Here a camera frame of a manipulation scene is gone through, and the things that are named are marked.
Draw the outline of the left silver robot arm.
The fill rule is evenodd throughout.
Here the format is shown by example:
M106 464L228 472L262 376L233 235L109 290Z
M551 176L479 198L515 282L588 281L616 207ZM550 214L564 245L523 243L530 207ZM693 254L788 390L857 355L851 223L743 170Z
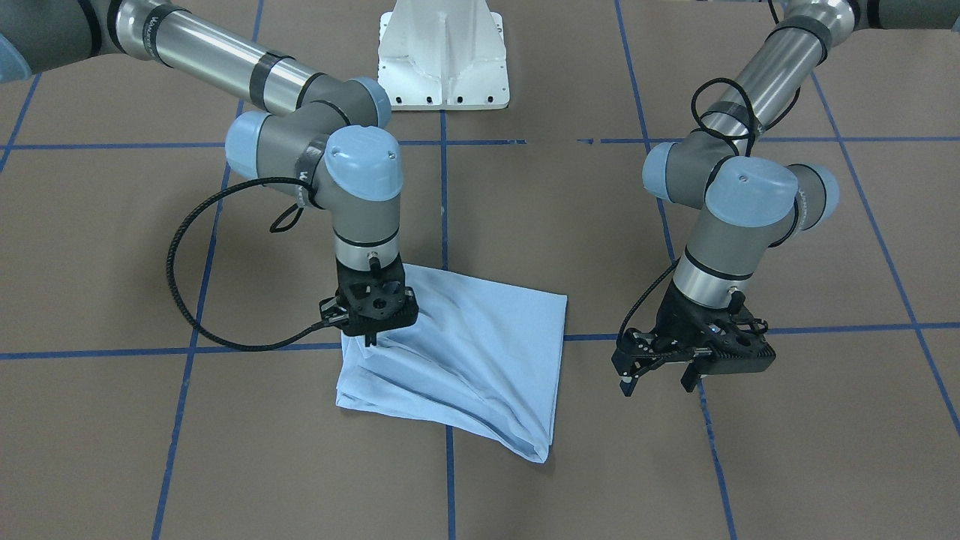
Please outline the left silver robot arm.
M651 331L621 325L611 356L625 396L662 365L685 366L693 391L705 376L765 371L776 352L768 324L746 307L746 290L766 250L816 228L836 210L836 177L815 164L755 156L758 140L788 114L803 82L834 48L864 29L958 28L956 1L789 1L754 57L682 141L658 144L642 170L646 191L696 209L682 255Z

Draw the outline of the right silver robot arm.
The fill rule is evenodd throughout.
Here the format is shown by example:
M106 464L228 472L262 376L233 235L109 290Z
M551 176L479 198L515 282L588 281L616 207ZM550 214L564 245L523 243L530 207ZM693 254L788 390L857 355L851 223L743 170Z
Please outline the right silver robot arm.
M2 82L109 54L157 62L251 105L225 138L227 164L242 177L201 202L181 222L166 256L166 281L179 312L199 335L235 351L274 351L319 329L360 336L417 322L417 297L399 253L401 148L387 132L388 95L374 79L340 81L168 1L4 1ZM203 328L183 301L176 260L183 236L206 209L255 187L276 187L294 202L271 225L290 230L305 209L331 215L338 287L319 320L277 343L232 342Z

